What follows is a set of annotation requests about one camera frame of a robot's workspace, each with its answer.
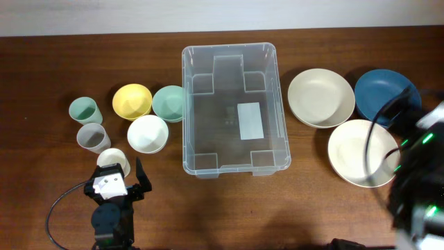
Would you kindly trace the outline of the clear plastic storage container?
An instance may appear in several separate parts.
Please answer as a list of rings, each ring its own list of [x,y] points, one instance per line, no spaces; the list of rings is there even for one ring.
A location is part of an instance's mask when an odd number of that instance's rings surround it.
[[[182,158],[198,178],[287,169],[291,152],[276,48],[268,42],[189,46],[182,51]],[[238,103],[260,105],[264,138],[242,140]]]

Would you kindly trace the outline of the cream white plate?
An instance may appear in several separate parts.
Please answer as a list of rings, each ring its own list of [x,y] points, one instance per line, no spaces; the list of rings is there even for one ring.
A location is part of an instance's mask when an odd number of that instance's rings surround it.
[[[370,138],[368,164],[364,167],[364,149],[371,122],[363,119],[347,121],[332,132],[328,156],[334,171],[345,181],[363,188],[374,188],[390,182],[398,167],[400,153],[387,153],[398,147],[393,136],[376,124]]]

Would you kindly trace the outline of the beige plate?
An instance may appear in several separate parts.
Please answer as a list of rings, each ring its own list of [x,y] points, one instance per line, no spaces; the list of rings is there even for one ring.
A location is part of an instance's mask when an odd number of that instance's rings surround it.
[[[293,78],[287,98],[291,112],[303,124],[332,128],[347,121],[355,109],[355,94],[344,77],[328,69],[308,69]]]

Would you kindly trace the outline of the green bowl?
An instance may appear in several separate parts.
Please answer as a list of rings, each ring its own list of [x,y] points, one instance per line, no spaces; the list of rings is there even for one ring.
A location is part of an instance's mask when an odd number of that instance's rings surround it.
[[[182,106],[183,89],[177,85],[163,87],[153,97],[154,113],[166,122],[180,122],[182,120]]]

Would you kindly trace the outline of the green cup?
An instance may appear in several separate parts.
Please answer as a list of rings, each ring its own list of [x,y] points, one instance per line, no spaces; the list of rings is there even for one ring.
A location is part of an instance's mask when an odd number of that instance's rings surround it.
[[[79,97],[69,106],[70,117],[82,125],[103,122],[103,116],[95,100],[90,97]]]

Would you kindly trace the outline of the grey cup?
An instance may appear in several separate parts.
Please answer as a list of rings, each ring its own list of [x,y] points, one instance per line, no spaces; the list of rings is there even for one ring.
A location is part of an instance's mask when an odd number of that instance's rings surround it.
[[[76,135],[77,143],[84,149],[100,154],[111,147],[111,141],[105,129],[97,123],[82,126]]]

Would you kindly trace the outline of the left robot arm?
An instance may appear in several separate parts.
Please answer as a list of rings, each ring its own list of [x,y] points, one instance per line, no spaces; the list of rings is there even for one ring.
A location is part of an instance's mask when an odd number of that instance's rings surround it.
[[[152,190],[139,158],[136,159],[136,177],[139,182],[127,186],[122,166],[114,163],[97,166],[86,182],[84,194],[99,205],[91,218],[94,249],[134,248],[133,203],[144,199],[144,194]]]

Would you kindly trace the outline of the white label in container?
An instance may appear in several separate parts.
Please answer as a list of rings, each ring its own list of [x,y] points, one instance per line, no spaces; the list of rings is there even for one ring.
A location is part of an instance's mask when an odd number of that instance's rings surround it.
[[[239,132],[242,140],[264,138],[260,105],[255,103],[238,103]]]

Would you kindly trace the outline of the white bowl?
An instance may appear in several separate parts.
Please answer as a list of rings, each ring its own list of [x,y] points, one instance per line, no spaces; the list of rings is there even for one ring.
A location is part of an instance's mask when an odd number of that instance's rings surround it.
[[[140,153],[153,154],[164,148],[169,137],[167,123],[155,115],[137,118],[128,128],[129,145]]]

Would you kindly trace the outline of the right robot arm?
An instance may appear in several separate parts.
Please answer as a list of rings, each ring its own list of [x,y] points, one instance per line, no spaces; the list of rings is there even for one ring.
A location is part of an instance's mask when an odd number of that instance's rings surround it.
[[[396,249],[443,249],[443,104],[404,108],[389,127],[403,138],[390,189]]]

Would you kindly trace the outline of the yellow bowl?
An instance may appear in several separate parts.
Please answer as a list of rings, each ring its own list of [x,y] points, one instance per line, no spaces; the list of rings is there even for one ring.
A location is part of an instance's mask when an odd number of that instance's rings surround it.
[[[152,101],[153,96],[147,87],[131,83],[116,91],[112,99],[112,107],[121,118],[135,121],[151,112]]]

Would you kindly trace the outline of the dark blue plate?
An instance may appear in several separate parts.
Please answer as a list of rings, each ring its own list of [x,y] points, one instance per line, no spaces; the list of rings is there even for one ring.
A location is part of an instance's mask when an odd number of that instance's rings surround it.
[[[384,104],[394,99],[404,89],[411,90],[409,103],[419,112],[422,110],[422,99],[416,86],[404,75],[389,69],[374,69],[366,72],[355,85],[355,101],[358,114],[372,121]]]

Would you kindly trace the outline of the cream white cup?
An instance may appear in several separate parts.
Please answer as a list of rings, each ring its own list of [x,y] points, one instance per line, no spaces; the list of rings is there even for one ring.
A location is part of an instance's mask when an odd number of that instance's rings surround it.
[[[123,151],[117,148],[109,148],[99,154],[96,164],[99,167],[105,167],[107,165],[119,163],[124,173],[124,177],[127,177],[130,173],[130,163]]]

